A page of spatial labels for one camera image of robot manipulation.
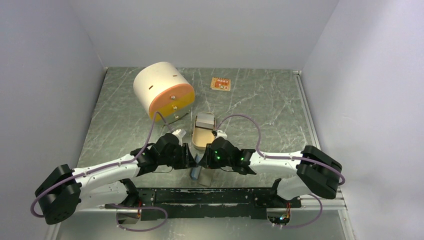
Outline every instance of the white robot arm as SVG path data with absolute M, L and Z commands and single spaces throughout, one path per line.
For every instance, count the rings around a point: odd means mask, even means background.
M 291 153 L 239 150 L 225 139 L 226 135 L 223 132 L 218 132 L 216 139 L 206 146 L 205 154 L 197 164 L 188 144 L 182 142 L 184 134 L 185 131 L 180 129 L 166 133 L 156 143 L 149 144 L 150 148 L 146 148 L 141 154 L 139 148 L 116 160 L 95 166 L 69 169 L 65 164 L 57 167 L 37 189 L 36 197 L 63 179 L 80 177 L 57 186 L 39 199 L 38 203 L 47 224 L 62 222 L 74 212 L 95 206 L 105 204 L 136 206 L 140 201 L 139 191 L 129 179 L 152 173 L 160 165 L 175 170 L 197 166 L 209 169 L 231 167 L 234 172 L 242 175 L 261 173 L 275 173 L 284 177 L 288 175 L 291 177 L 285 181 L 277 179 L 272 187 L 275 191 L 273 198 L 284 201 L 309 193 L 328 199 L 336 196 L 339 176 L 328 170 L 328 167 L 300 159 L 302 157 L 314 159 L 338 172 L 341 172 L 342 166 L 313 146 L 306 146 L 302 152 Z

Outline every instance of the white cylinder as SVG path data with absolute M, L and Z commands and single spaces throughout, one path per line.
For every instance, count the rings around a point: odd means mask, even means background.
M 187 114 L 195 101 L 194 88 L 169 62 L 144 68 L 135 77 L 133 88 L 151 119 L 160 112 L 167 122 L 173 122 Z

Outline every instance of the white wall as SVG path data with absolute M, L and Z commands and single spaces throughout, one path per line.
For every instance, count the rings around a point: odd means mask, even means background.
M 339 0 L 71 0 L 105 66 L 300 70 Z
M 44 239 L 34 192 L 75 167 L 104 70 L 67 1 L 0 2 L 0 239 Z
M 340 0 L 302 80 L 358 240 L 424 239 L 424 2 Z

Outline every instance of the gray marble floor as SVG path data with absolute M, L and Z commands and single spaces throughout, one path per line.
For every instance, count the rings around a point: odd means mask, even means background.
M 117 159 L 140 148 L 145 142 L 151 120 L 133 92 L 133 81 L 141 67 L 110 67 L 98 98 L 78 167 L 88 167 Z M 191 114 L 172 124 L 188 134 L 191 142 L 193 120 L 198 112 L 212 112 L 218 122 L 230 114 L 246 114 L 256 120 L 262 131 L 260 149 L 264 152 L 293 152 L 311 144 L 307 120 L 291 70 L 179 68 L 193 85 L 195 102 Z M 231 79 L 231 91 L 211 90 L 212 77 Z M 240 117 L 222 125 L 235 146 L 254 148 L 258 133 L 254 125 Z M 166 133 L 155 126 L 151 142 Z M 161 166 L 158 171 L 170 168 Z M 189 177 L 190 170 L 149 173 L 133 179 L 137 187 L 201 187 Z M 239 175 L 216 170 L 211 187 L 265 187 L 274 174 Z

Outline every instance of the purple cable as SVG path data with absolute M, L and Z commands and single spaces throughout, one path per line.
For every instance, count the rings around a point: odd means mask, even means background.
M 257 138 L 257 143 L 256 143 L 255 150 L 257 151 L 257 154 L 259 154 L 259 156 L 263 157 L 264 159 L 284 159 L 284 160 L 289 160 L 290 159 L 290 157 L 288 157 L 288 156 L 268 156 L 268 155 L 264 155 L 259 150 L 259 145 L 261 144 L 261 128 L 259 127 L 259 124 L 255 120 L 253 120 L 251 117 L 249 117 L 247 115 L 244 115 L 244 114 L 231 114 L 231 115 L 225 117 L 218 124 L 218 126 L 215 128 L 215 130 L 218 130 L 221 127 L 221 125 L 224 123 L 224 121 L 227 120 L 227 119 L 229 119 L 229 118 L 231 118 L 231 117 L 243 117 L 243 118 L 249 119 L 256 126 L 257 133 L 258 133 L 259 136 Z M 324 168 L 332 171 L 333 173 L 335 173 L 337 176 L 339 176 L 341 178 L 341 182 L 338 185 L 343 185 L 346 182 L 345 177 L 339 171 L 337 171 L 336 169 L 334 169 L 331 166 L 325 165 L 322 162 L 319 162 L 319 161 L 316 161 L 316 160 L 313 160 L 313 159 L 310 159 L 310 158 L 306 158 L 306 157 L 299 157 L 299 156 L 294 156 L 293 159 L 303 160 L 303 161 L 306 161 L 306 162 L 310 162 L 310 163 L 319 165 L 321 167 L 324 167 Z
M 246 118 L 246 119 L 250 120 L 256 126 L 258 137 L 257 137 L 257 143 L 256 143 L 255 150 L 257 151 L 257 154 L 259 154 L 259 156 L 263 157 L 264 159 L 284 159 L 284 160 L 289 160 L 290 159 L 290 157 L 288 157 L 288 156 L 265 156 L 259 150 L 259 145 L 261 144 L 261 128 L 259 127 L 259 124 L 255 120 L 253 120 L 251 117 L 249 117 L 247 115 L 244 115 L 244 114 L 231 114 L 231 115 L 225 117 L 218 124 L 218 126 L 215 128 L 215 130 L 218 130 L 221 127 L 221 125 L 224 123 L 224 121 L 227 120 L 227 119 L 229 119 L 229 118 L 231 118 L 231 117 L 243 117 L 243 118 Z M 339 171 L 337 171 L 336 169 L 334 169 L 331 166 L 325 165 L 322 162 L 319 162 L 319 161 L 316 161 L 316 160 L 313 160 L 313 159 L 310 159 L 310 158 L 298 157 L 298 156 L 294 156 L 293 159 L 303 160 L 303 161 L 306 161 L 306 162 L 310 162 L 310 163 L 319 165 L 321 167 L 324 167 L 324 168 L 332 171 L 333 173 L 337 174 L 337 176 L 339 176 L 341 178 L 341 182 L 339 183 L 339 185 L 343 185 L 346 182 L 345 177 Z M 283 228 L 285 228 L 285 229 L 297 229 L 297 228 L 305 227 L 305 226 L 307 226 L 309 224 L 312 224 L 313 222 L 315 222 L 316 220 L 318 220 L 320 218 L 321 214 L 323 213 L 323 203 L 321 202 L 321 200 L 317 196 L 315 196 L 313 194 L 309 194 L 309 195 L 312 196 L 312 197 L 314 197 L 319 202 L 319 213 L 318 213 L 318 215 L 314 219 L 312 219 L 311 221 L 309 221 L 307 223 L 303 223 L 303 224 L 295 225 L 295 226 L 285 226 Z
M 146 139 L 146 142 L 144 143 L 144 146 L 141 148 L 141 150 L 140 150 L 140 152 L 138 152 L 138 154 L 133 158 L 133 159 L 131 159 L 131 160 L 127 160 L 127 161 L 122 161 L 121 162 L 121 164 L 129 164 L 129 163 L 132 163 L 132 162 L 134 162 L 138 157 L 140 157 L 140 155 L 142 154 L 142 152 L 144 152 L 144 150 L 146 149 L 146 147 L 147 147 L 147 144 L 149 144 L 149 140 L 150 140 L 150 137 L 152 136 L 152 132 L 153 132 L 153 126 L 155 125 L 155 120 L 156 120 L 156 116 L 157 116 L 157 114 L 159 114 L 159 116 L 162 118 L 162 120 L 163 120 L 163 122 L 166 124 L 166 126 L 168 127 L 168 129 L 169 129 L 169 131 L 171 131 L 171 133 L 172 133 L 172 131 L 173 131 L 173 129 L 171 128 L 171 126 L 167 123 L 167 121 L 165 120 L 165 118 L 164 118 L 164 116 L 160 113 L 160 112 L 155 112 L 154 113 L 154 115 L 153 115 L 153 121 L 152 121 L 152 123 L 151 123 L 151 128 L 150 128 L 150 131 L 148 132 L 148 135 L 147 135 L 147 139 Z M 117 166 L 117 165 L 119 165 L 119 163 L 118 162 L 114 162 L 114 163 L 110 163 L 110 164 L 106 164 L 106 165 L 103 165 L 103 166 L 100 166 L 100 167 L 98 167 L 98 168 L 94 168 L 94 169 L 91 169 L 91 170 L 89 170 L 89 171 L 87 171 L 87 174 L 92 174 L 92 173 L 95 173 L 95 172 L 97 172 L 97 171 L 100 171 L 100 170 L 103 170 L 103 169 L 107 169 L 107 168 L 110 168 L 110 167 L 113 167 L 113 166 Z M 38 203 L 38 201 L 42 198 L 42 197 L 44 197 L 45 195 L 47 195 L 48 193 L 50 193 L 53 189 L 55 189 L 55 188 L 57 188 L 58 186 L 60 186 L 60 185 L 62 185 L 62 184 L 64 184 L 64 183 L 66 183 L 66 182 L 69 182 L 69 181 L 71 181 L 71 180 L 74 180 L 74 179 L 76 179 L 76 178 L 80 178 L 80 177 L 82 177 L 82 176 L 84 176 L 84 173 L 80 173 L 80 174 L 77 174 L 77 175 L 74 175 L 74 176 L 70 176 L 70 177 L 68 177 L 68 178 L 65 178 L 64 180 L 62 180 L 62 181 L 59 181 L 58 183 L 56 183 L 56 184 L 54 184 L 53 186 L 51 186 L 51 187 L 49 187 L 49 188 L 47 188 L 45 191 L 43 191 L 40 195 L 38 195 L 35 199 L 34 199 L 34 201 L 32 201 L 32 203 L 31 203 L 31 207 L 30 207 L 30 212 L 31 212 L 31 214 L 34 216 L 34 217 L 37 217 L 37 218 L 44 218 L 44 216 L 43 215 L 41 215 L 41 214 L 38 214 L 38 213 L 36 213 L 36 211 L 35 211 L 35 206 L 36 206 L 36 204 Z
M 117 227 L 125 230 L 125 231 L 129 231 L 129 232 L 148 232 L 148 231 L 152 231 L 155 229 L 158 229 L 160 227 L 162 227 L 168 220 L 168 213 L 165 209 L 161 208 L 161 207 L 157 207 L 157 206 L 140 206 L 140 207 L 128 207 L 128 206 L 120 206 L 120 205 L 116 205 L 116 204 L 111 204 L 111 206 L 117 208 L 117 209 L 137 209 L 137 210 L 159 210 L 162 211 L 165 214 L 165 219 L 157 226 L 151 227 L 151 228 L 147 228 L 147 229 L 132 229 L 132 228 L 127 228 L 127 227 L 123 227 L 118 220 L 118 215 L 116 215 L 116 224 Z
M 321 214 L 323 213 L 323 203 L 314 194 L 308 194 L 308 195 L 314 197 L 318 201 L 318 203 L 319 203 L 319 212 L 318 212 L 318 215 L 316 215 L 316 217 L 314 219 L 312 219 L 312 220 L 310 220 L 308 222 L 305 222 L 305 223 L 302 223 L 302 224 L 299 224 L 299 225 L 294 225 L 294 226 L 290 226 L 290 225 L 289 226 L 282 226 L 281 228 L 283 228 L 283 229 L 298 229 L 298 228 L 303 228 L 305 226 L 308 226 L 309 224 L 314 223 L 316 220 L 318 220 L 321 217 Z

